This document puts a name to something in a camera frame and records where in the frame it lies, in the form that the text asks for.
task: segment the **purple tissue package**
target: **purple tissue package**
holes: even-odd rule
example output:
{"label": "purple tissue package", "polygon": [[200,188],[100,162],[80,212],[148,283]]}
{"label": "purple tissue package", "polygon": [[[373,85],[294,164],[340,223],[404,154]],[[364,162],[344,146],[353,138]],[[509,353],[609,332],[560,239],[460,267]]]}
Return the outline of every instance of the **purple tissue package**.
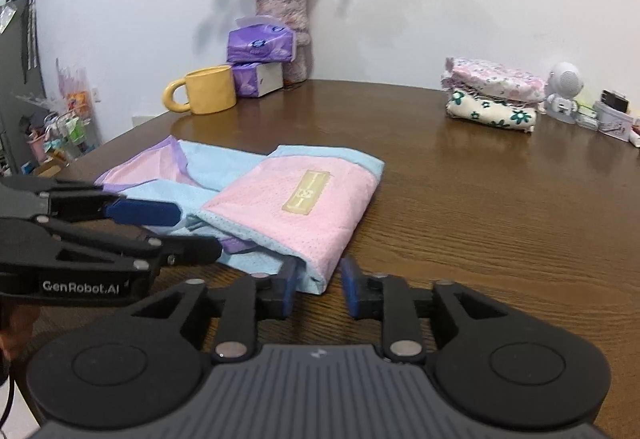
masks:
{"label": "purple tissue package", "polygon": [[282,26],[258,24],[229,33],[229,63],[291,62],[296,57],[296,33]]}
{"label": "purple tissue package", "polygon": [[234,64],[231,67],[236,84],[236,95],[241,98],[259,98],[282,89],[282,64]]}

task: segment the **white wall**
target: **white wall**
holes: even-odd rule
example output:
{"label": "white wall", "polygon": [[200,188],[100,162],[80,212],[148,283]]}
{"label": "white wall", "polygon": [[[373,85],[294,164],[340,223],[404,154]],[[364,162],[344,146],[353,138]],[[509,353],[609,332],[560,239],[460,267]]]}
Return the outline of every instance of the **white wall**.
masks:
{"label": "white wall", "polygon": [[[99,89],[103,135],[163,111],[164,86],[225,59],[234,19],[252,0],[37,0],[42,70],[84,66]],[[626,93],[640,107],[640,0],[310,0],[319,79],[438,88],[446,56],[544,74],[577,64],[592,95]]]}

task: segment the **pink vase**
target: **pink vase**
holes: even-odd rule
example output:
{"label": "pink vase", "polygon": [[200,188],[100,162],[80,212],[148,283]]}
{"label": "pink vase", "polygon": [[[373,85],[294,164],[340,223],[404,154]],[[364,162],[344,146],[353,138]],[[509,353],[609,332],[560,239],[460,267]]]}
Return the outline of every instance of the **pink vase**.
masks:
{"label": "pink vase", "polygon": [[283,64],[282,71],[285,84],[305,81],[309,77],[307,51],[311,42],[306,0],[255,0],[255,12],[275,16],[296,32],[296,59]]}

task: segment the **floral fabric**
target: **floral fabric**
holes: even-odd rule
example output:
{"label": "floral fabric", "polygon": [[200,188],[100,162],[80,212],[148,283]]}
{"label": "floral fabric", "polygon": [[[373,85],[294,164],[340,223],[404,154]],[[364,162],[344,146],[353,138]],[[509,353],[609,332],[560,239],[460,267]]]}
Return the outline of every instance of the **floral fabric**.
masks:
{"label": "floral fabric", "polygon": [[499,129],[524,132],[533,132],[536,124],[535,106],[527,107],[461,89],[453,89],[447,102],[447,114]]}
{"label": "floral fabric", "polygon": [[487,60],[447,58],[442,85],[445,89],[470,87],[484,96],[523,103],[540,103],[546,98],[545,82],[524,71],[507,69]]}

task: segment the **white robot figurine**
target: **white robot figurine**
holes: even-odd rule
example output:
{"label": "white robot figurine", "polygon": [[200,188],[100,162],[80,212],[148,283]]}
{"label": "white robot figurine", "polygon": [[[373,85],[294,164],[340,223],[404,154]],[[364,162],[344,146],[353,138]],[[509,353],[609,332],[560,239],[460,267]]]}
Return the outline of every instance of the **white robot figurine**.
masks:
{"label": "white robot figurine", "polygon": [[546,114],[567,124],[574,124],[578,103],[574,100],[584,87],[580,71],[570,63],[554,65],[546,83]]}

